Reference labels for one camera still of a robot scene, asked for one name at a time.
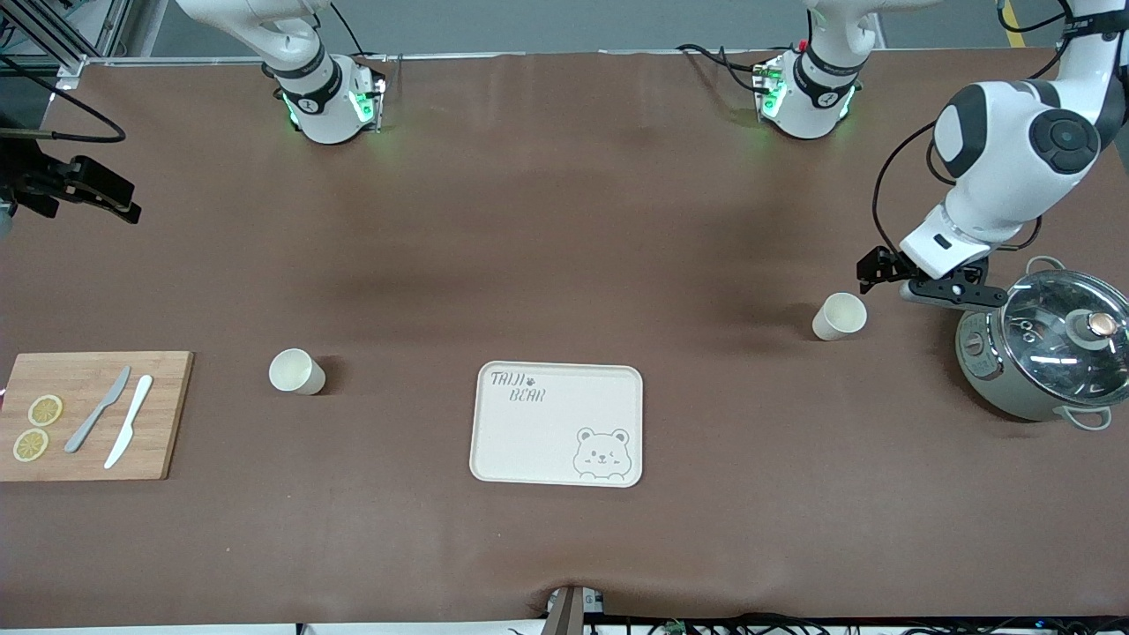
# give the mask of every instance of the knife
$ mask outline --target knife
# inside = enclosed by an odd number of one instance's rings
[[[141,409],[141,402],[149,394],[149,386],[151,385],[152,375],[141,375],[141,379],[138,380],[138,388],[133,391],[133,403],[130,403],[130,411],[125,415],[122,432],[117,433],[117,441],[114,442],[114,449],[110,451],[110,456],[106,459],[106,464],[103,468],[107,470],[113,468],[114,463],[122,458],[125,449],[129,447],[130,441],[133,440],[133,419],[137,418],[138,410]]]
[[[94,427],[98,417],[102,416],[102,411],[117,401],[117,398],[122,395],[122,391],[125,390],[125,382],[128,382],[129,379],[130,367],[126,366],[122,368],[122,374],[117,375],[117,381],[114,382],[114,385],[110,386],[110,392],[106,393],[106,397],[102,398],[102,403],[94,409],[94,412],[90,412],[90,416],[86,418],[86,421],[82,423],[81,427],[79,427],[78,430],[76,430],[75,434],[67,440],[67,445],[63,446],[64,451],[73,454],[75,452],[78,452],[79,447],[82,447],[82,442],[85,442],[86,436],[90,434],[90,428]]]

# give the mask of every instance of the white tray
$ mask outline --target white tray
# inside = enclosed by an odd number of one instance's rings
[[[642,477],[642,376],[630,366],[490,362],[479,371],[471,472],[631,487]]]

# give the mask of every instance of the white cup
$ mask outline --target white cup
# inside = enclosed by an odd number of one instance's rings
[[[288,348],[271,362],[271,385],[282,392],[317,394],[325,386],[325,371],[300,348]]]
[[[851,294],[834,294],[824,301],[812,320],[812,330],[821,340],[833,341],[857,333],[866,325],[866,305]]]

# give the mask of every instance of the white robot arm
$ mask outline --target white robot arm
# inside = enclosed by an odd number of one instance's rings
[[[263,58],[282,87],[295,127],[318,143],[378,129],[384,77],[347,55],[330,55],[305,20],[330,0],[176,0],[192,19],[213,26]]]
[[[1003,302],[999,289],[980,285],[984,258],[1082,182],[1126,121],[1126,3],[1069,3],[1053,81],[983,81],[949,99],[934,142],[956,184],[901,241],[901,253],[878,247],[859,262],[863,293],[905,280],[902,296],[914,302]]]
[[[875,14],[909,11],[942,0],[802,0],[812,25],[806,47],[759,67],[758,112],[785,133],[817,139],[847,115],[855,80],[877,42]]]

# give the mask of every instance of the yellow tape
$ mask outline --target yellow tape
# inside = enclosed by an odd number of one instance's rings
[[[1015,19],[1015,9],[1012,8],[1012,0],[1004,0],[1004,21],[1012,26],[1019,26],[1019,23]],[[1007,43],[1013,49],[1025,49],[1027,46],[1027,43],[1023,41],[1022,33],[1012,33],[1007,29],[1004,29],[1004,33],[1007,34]]]

